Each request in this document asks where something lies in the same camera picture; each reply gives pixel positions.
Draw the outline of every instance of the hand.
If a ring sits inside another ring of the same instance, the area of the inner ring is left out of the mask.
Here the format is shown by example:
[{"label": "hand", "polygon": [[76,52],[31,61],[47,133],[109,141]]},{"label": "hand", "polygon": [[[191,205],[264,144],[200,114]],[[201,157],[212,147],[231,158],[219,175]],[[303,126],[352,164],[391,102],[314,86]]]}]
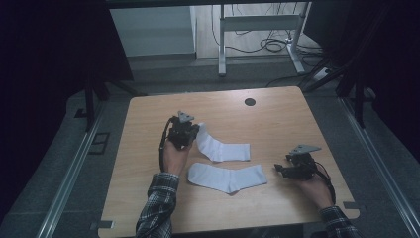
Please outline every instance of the hand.
[{"label": "hand", "polygon": [[[320,166],[317,167],[318,171],[326,176],[324,169]],[[295,183],[302,189],[303,193],[315,203],[318,209],[324,209],[334,205],[330,190],[325,185],[324,180],[318,175],[315,175],[310,180],[296,180]]]},{"label": "hand", "polygon": [[191,145],[180,150],[166,140],[163,149],[163,168],[165,172],[179,176],[185,167]]}]

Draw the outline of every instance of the plaid shirt sleeve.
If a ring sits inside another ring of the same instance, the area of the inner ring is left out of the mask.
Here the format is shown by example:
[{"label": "plaid shirt sleeve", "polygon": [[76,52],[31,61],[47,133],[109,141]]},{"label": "plaid shirt sleeve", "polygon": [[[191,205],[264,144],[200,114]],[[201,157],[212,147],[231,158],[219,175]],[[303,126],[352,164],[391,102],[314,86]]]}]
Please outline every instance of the plaid shirt sleeve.
[{"label": "plaid shirt sleeve", "polygon": [[331,206],[320,210],[322,220],[326,225],[329,238],[363,237],[359,230],[352,225],[338,206]]},{"label": "plaid shirt sleeve", "polygon": [[136,227],[136,237],[170,237],[170,215],[176,207],[179,177],[169,173],[155,174],[148,191],[148,201]]}]

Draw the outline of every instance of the wooden table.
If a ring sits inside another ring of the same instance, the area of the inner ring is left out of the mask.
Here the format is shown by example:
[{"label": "wooden table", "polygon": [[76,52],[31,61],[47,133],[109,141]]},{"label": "wooden table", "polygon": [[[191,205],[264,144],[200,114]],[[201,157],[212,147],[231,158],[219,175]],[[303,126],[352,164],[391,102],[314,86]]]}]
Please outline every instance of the wooden table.
[{"label": "wooden table", "polygon": [[[247,106],[247,98],[256,105]],[[337,204],[349,218],[359,216],[358,210],[343,205],[354,199],[299,88],[149,96],[133,98],[130,103],[102,215],[102,220],[114,221],[114,227],[99,229],[100,237],[135,235],[152,176],[159,172],[162,130],[178,110],[193,115],[194,123],[206,123],[209,134],[223,143],[250,143],[251,160],[212,164],[194,142],[171,217],[173,233],[319,221],[316,207],[273,168],[274,164],[287,165],[285,155],[298,144],[322,148],[311,155],[330,174]],[[226,194],[188,182],[186,173],[193,163],[235,170],[262,165],[268,183]]]}]

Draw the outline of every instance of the wire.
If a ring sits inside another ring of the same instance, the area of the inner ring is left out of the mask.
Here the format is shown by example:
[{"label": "wire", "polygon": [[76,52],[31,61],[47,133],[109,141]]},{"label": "wire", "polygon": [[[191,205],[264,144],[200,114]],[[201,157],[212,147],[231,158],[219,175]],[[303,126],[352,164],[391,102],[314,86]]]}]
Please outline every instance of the wire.
[{"label": "wire", "polygon": [[317,164],[318,166],[320,166],[322,168],[322,170],[324,170],[325,174],[327,175],[328,179],[331,179],[330,175],[328,175],[327,170],[325,169],[325,167],[323,165],[321,165],[321,163],[319,162],[315,162],[315,164]]},{"label": "wire", "polygon": [[323,48],[321,48],[321,47],[306,47],[306,46],[300,46],[300,45],[296,45],[296,46],[298,46],[298,47],[301,47],[301,48],[306,48],[306,49],[316,49],[316,50],[323,50]]},{"label": "wire", "polygon": [[164,141],[166,140],[166,132],[167,132],[167,128],[169,127],[169,124],[173,122],[174,119],[175,117],[171,117],[169,118],[169,120],[167,120],[166,125],[164,126],[164,129],[163,129],[163,132],[161,133],[160,144],[158,146],[158,163],[159,163],[161,172],[164,172],[163,149],[164,149]]},{"label": "wire", "polygon": [[301,77],[301,76],[306,76],[307,74],[309,74],[309,73],[305,73],[305,74],[302,74],[302,75],[296,75],[296,76],[287,76],[287,77],[280,77],[280,78],[276,78],[276,79],[274,79],[274,80],[270,81],[269,83],[267,83],[267,84],[265,85],[265,87],[269,87],[269,85],[270,85],[270,84],[272,84],[272,83],[274,83],[274,82],[276,82],[276,81],[279,81],[279,80],[291,79],[291,78],[297,78],[297,77]]},{"label": "wire", "polygon": [[297,6],[297,3],[294,4],[293,14],[294,14],[294,11],[296,11],[296,6]]},{"label": "wire", "polygon": [[286,9],[286,5],[287,5],[287,3],[288,3],[288,2],[284,3],[284,6],[283,6],[283,11],[281,12],[281,14],[284,14],[284,9]]},{"label": "wire", "polygon": [[302,57],[302,62],[305,63],[308,66],[316,66],[317,64],[310,64],[309,62],[307,62],[305,59],[306,58],[322,58],[322,56],[303,56]]},{"label": "wire", "polygon": [[269,8],[266,10],[265,14],[267,14],[267,13],[268,13],[269,9],[271,9],[271,8],[272,8],[272,9],[274,9],[273,7],[274,7],[274,4],[273,4],[273,3],[271,3],[271,6],[269,6]]},{"label": "wire", "polygon": [[323,66],[327,65],[330,62],[329,58],[322,58],[313,68],[312,70],[302,78],[302,80],[297,84],[297,87],[300,89],[304,88],[306,84],[308,84],[309,80],[314,76],[314,74]]},{"label": "wire", "polygon": [[[233,4],[231,5],[231,8],[232,8],[232,16],[235,16],[235,11],[234,11],[234,5]],[[243,15],[242,12],[239,10],[239,4],[237,4],[237,9],[241,13],[241,15]],[[237,31],[235,31],[235,34],[241,36],[241,35],[247,34],[249,32],[251,32],[251,31],[245,31],[245,32],[242,32],[242,33],[238,33]]]},{"label": "wire", "polygon": [[[214,21],[214,19],[213,19],[213,5],[212,5],[211,6],[211,30],[212,30],[212,33],[213,33],[213,39],[214,39],[214,41],[216,42],[216,44],[218,46],[220,46],[219,42],[216,39],[216,34],[214,33],[214,23],[213,23],[213,21]],[[238,51],[238,52],[242,52],[242,53],[255,53],[255,52],[259,52],[259,51],[261,51],[263,49],[267,49],[268,51],[273,52],[273,53],[280,52],[281,50],[283,50],[285,48],[285,46],[284,47],[280,46],[280,49],[278,49],[278,50],[269,49],[267,47],[267,46],[274,46],[274,45],[279,46],[280,43],[286,44],[285,41],[277,40],[277,39],[271,39],[270,36],[271,36],[272,32],[273,31],[270,31],[270,33],[268,34],[268,37],[266,39],[260,41],[260,46],[261,47],[259,49],[257,49],[257,50],[244,51],[244,50],[241,50],[241,49],[238,49],[238,48],[234,48],[234,47],[225,47],[225,48],[232,49],[232,50],[235,50],[235,51]]]}]

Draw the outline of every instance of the black panel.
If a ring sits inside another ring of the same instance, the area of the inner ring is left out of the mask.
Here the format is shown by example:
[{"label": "black panel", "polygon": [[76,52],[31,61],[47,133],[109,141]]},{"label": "black panel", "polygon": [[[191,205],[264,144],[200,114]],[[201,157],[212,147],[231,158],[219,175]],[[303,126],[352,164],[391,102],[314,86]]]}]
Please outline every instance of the black panel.
[{"label": "black panel", "polygon": [[393,4],[367,50],[363,73],[376,94],[373,108],[420,162],[419,11],[418,1]]},{"label": "black panel", "polygon": [[0,32],[3,218],[52,142],[67,98],[88,76],[132,75],[105,4],[2,1]]},{"label": "black panel", "polygon": [[303,33],[317,42],[324,50],[340,45],[351,1],[313,2]]}]

